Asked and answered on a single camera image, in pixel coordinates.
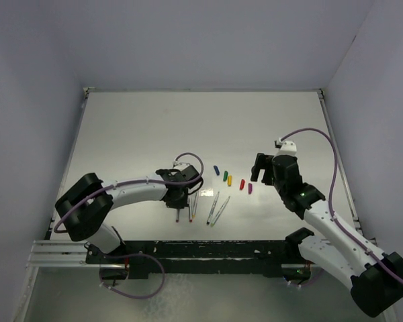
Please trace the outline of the red pen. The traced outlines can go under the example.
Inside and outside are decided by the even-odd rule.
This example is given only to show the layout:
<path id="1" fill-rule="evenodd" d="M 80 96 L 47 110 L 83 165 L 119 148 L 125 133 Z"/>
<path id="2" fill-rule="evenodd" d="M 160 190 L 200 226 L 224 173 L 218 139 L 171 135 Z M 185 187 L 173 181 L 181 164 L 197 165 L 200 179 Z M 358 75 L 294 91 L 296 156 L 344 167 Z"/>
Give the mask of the red pen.
<path id="1" fill-rule="evenodd" d="M 188 197 L 188 218 L 189 222 L 193 222 L 193 201 L 191 196 Z"/>

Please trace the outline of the yellow pen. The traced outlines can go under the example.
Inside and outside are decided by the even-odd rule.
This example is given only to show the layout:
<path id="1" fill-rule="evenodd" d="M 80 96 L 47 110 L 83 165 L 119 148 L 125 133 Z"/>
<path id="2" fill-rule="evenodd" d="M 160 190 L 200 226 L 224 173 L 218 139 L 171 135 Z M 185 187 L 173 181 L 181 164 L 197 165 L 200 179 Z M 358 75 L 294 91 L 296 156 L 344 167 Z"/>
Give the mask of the yellow pen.
<path id="1" fill-rule="evenodd" d="M 193 208 L 192 208 L 191 219 L 195 219 L 195 216 L 196 216 L 196 213 L 197 213 L 198 200 L 199 200 L 199 192 L 196 192 L 194 200 L 193 200 Z"/>

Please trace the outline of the green pen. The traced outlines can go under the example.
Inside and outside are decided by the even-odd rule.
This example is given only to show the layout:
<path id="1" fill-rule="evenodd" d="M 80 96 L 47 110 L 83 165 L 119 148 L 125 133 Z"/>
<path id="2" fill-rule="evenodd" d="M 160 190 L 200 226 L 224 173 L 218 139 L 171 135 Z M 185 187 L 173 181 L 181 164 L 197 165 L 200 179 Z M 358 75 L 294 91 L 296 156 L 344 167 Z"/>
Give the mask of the green pen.
<path id="1" fill-rule="evenodd" d="M 218 219 L 220 218 L 221 214 L 224 212 L 226 206 L 229 203 L 231 196 L 228 196 L 228 198 L 225 200 L 225 202 L 222 204 L 222 206 L 220 207 L 219 211 L 217 212 L 217 214 L 215 215 L 213 221 L 210 223 L 210 227 L 215 226 L 216 222 L 218 221 Z"/>

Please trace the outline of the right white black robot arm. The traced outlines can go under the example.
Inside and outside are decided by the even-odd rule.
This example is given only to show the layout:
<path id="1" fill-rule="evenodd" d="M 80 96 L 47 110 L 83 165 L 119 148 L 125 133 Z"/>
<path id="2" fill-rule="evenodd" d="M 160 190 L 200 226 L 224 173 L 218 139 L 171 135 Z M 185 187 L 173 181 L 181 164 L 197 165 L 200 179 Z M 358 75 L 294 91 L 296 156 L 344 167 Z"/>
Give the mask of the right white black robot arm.
<path id="1" fill-rule="evenodd" d="M 330 209 L 325 196 L 300 175 L 295 156 L 258 153 L 251 181 L 276 189 L 285 208 L 322 234 L 301 229 L 287 237 L 286 257 L 319 265 L 350 292 L 368 316 L 377 317 L 403 298 L 403 258 L 385 253 Z"/>

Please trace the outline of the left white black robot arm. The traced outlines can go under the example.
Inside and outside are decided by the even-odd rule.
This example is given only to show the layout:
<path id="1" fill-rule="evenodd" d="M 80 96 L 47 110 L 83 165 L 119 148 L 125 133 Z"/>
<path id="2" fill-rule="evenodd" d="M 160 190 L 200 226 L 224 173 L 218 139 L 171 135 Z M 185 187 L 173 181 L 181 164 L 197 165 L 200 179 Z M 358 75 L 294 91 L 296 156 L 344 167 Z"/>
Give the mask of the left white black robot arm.
<path id="1" fill-rule="evenodd" d="M 142 178 L 103 181 L 95 173 L 82 176 L 55 203 L 60 220 L 55 233 L 67 233 L 74 242 L 86 241 L 101 251 L 110 263 L 124 257 L 124 242 L 117 231 L 105 223 L 114 209 L 145 201 L 162 201 L 167 208 L 189 206 L 190 190 L 204 183 L 192 165 L 159 169 Z"/>

